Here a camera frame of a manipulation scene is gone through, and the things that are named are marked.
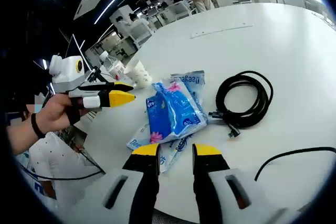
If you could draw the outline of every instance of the black wristband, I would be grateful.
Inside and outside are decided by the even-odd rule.
[[[31,118],[31,122],[32,122],[31,124],[32,124],[33,130],[34,130],[35,134],[37,135],[38,139],[45,138],[46,134],[43,134],[37,126],[36,114],[35,113],[32,114],[30,118]]]

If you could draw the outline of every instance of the white table surface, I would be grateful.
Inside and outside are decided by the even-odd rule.
[[[244,24],[254,26],[190,39],[194,33]],[[264,161],[279,153],[336,147],[335,41],[335,31],[311,11],[272,3],[226,6],[160,28],[132,59],[141,59],[154,81],[203,69],[203,108],[214,111],[220,84],[241,71],[255,70],[272,83],[274,99],[264,119],[241,130],[237,139],[228,139],[230,130],[220,121],[195,134],[171,169],[159,176],[155,208],[199,222],[193,143],[220,149],[231,168],[240,168],[251,178]],[[87,151],[105,170],[121,168],[128,159],[131,151],[125,144],[145,121],[145,99],[154,91],[149,87],[134,94],[135,101],[104,109],[85,141]],[[225,102],[231,110],[243,111],[255,96],[253,88],[238,87]],[[283,157],[269,164],[257,183],[273,204],[299,209],[318,192],[334,161],[334,154],[328,152]]]

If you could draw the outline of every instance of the white cup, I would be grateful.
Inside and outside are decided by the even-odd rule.
[[[127,64],[124,74],[131,78],[137,88],[145,88],[152,84],[152,77],[145,70],[140,60],[131,61]]]

